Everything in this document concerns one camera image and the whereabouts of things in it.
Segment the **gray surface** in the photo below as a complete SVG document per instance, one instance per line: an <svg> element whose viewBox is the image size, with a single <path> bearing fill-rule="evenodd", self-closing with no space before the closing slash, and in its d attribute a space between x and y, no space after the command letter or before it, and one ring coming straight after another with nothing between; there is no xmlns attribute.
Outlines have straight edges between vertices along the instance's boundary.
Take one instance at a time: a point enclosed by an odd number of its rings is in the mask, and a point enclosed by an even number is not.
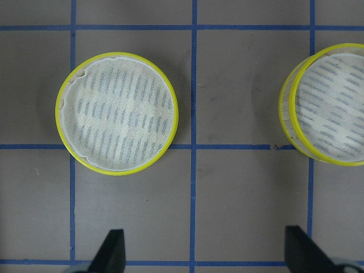
<svg viewBox="0 0 364 273"><path fill-rule="evenodd" d="M91 27L192 22L192 1L75 2L76 23ZM199 24L270 29L197 31L198 144L288 144L277 100L284 79L309 56L309 3L197 1ZM315 3L316 24L364 25L362 1ZM59 144L54 104L70 70L71 33L67 26L28 29L70 24L71 1L6 0L0 13L0 144ZM267 24L306 30L277 31ZM8 31L10 25L30 27ZM180 124L173 143L191 144L191 29L76 30L75 63L109 51L154 62L177 93ZM364 43L363 33L316 31L316 51ZM284 226L307 228L308 158L294 150L199 150L196 165L196 261L282 261ZM70 260L69 166L66 150L0 150L0 264ZM329 255L364 260L363 173L363 167L315 162L312 233ZM92 259L109 229L124 228L127 260L186 262L127 267L126 273L188 272L191 177L190 150L168 150L150 168L125 177L99 175L76 163L76 259ZM1 264L0 272L65 268ZM288 272L269 266L197 266L195 271Z"/></svg>
<svg viewBox="0 0 364 273"><path fill-rule="evenodd" d="M79 31L76 65L105 52L131 52L157 65L170 80L179 107L173 143L191 143L190 31Z"/></svg>
<svg viewBox="0 0 364 273"><path fill-rule="evenodd" d="M0 143L61 143L55 100L69 73L68 31L0 32Z"/></svg>
<svg viewBox="0 0 364 273"><path fill-rule="evenodd" d="M363 168L324 163L315 167L313 238L332 257L362 260Z"/></svg>
<svg viewBox="0 0 364 273"><path fill-rule="evenodd" d="M191 152L169 150L124 177L76 165L76 259L91 260L110 229L123 228L128 260L188 260Z"/></svg>
<svg viewBox="0 0 364 273"><path fill-rule="evenodd" d="M200 31L197 142L288 144L279 90L308 56L308 31Z"/></svg>
<svg viewBox="0 0 364 273"><path fill-rule="evenodd" d="M69 258L69 154L0 150L1 259Z"/></svg>
<svg viewBox="0 0 364 273"><path fill-rule="evenodd" d="M71 2L1 0L0 13L0 26L69 24L71 21Z"/></svg>
<svg viewBox="0 0 364 273"><path fill-rule="evenodd" d="M316 24L363 26L362 0L316 1Z"/></svg>
<svg viewBox="0 0 364 273"><path fill-rule="evenodd" d="M199 0L199 24L309 24L309 1Z"/></svg>
<svg viewBox="0 0 364 273"><path fill-rule="evenodd" d="M307 224L308 159L291 151L197 153L196 259L282 260Z"/></svg>
<svg viewBox="0 0 364 273"><path fill-rule="evenodd" d="M191 1L78 0L78 24L190 24Z"/></svg>

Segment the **tiled floor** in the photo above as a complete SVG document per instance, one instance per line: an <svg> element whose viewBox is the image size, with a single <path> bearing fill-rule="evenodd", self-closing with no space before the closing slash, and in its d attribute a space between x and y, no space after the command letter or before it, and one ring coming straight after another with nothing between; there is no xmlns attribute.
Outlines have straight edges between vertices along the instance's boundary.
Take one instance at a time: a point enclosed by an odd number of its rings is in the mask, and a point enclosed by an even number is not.
<svg viewBox="0 0 364 273"><path fill-rule="evenodd" d="M284 226L364 265L363 167L309 160L280 86L332 44L364 43L360 0L0 1L0 272L61 273L124 228L126 273L284 273ZM125 177L61 144L55 99L91 56L126 51L174 85L172 147Z"/></svg>

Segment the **round container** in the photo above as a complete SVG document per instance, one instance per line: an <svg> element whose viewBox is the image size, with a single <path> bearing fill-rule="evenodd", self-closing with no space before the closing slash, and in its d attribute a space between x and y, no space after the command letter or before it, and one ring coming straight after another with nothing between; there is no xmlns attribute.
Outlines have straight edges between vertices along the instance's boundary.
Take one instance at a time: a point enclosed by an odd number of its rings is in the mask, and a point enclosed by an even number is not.
<svg viewBox="0 0 364 273"><path fill-rule="evenodd" d="M55 110L68 151L106 175L149 167L166 152L178 124L168 78L152 62L125 52L80 64L63 82Z"/></svg>
<svg viewBox="0 0 364 273"><path fill-rule="evenodd" d="M338 44L300 63L279 96L283 131L307 156L364 164L364 45Z"/></svg>

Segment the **black object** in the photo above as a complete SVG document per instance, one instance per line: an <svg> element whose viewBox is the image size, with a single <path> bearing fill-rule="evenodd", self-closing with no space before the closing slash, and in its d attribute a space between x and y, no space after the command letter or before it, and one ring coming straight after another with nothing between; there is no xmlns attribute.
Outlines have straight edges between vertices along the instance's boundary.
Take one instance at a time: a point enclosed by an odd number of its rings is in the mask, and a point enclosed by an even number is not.
<svg viewBox="0 0 364 273"><path fill-rule="evenodd" d="M292 273L364 273L350 262L335 264L299 226L286 227L284 260Z"/></svg>
<svg viewBox="0 0 364 273"><path fill-rule="evenodd" d="M122 229L107 234L98 253L86 270L75 268L72 273L123 273L125 269L125 241Z"/></svg>

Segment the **striped cloth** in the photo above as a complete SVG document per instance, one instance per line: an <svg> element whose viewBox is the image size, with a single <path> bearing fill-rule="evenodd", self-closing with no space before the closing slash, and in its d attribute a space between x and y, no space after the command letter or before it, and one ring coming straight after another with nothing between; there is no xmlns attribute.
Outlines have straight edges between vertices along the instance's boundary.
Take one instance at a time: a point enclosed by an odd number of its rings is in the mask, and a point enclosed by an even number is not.
<svg viewBox="0 0 364 273"><path fill-rule="evenodd" d="M364 160L364 57L325 56L304 73L296 113L308 140L344 162Z"/></svg>
<svg viewBox="0 0 364 273"><path fill-rule="evenodd" d="M141 61L103 59L85 69L64 96L62 125L73 150L92 165L126 171L166 144L174 105L164 80Z"/></svg>

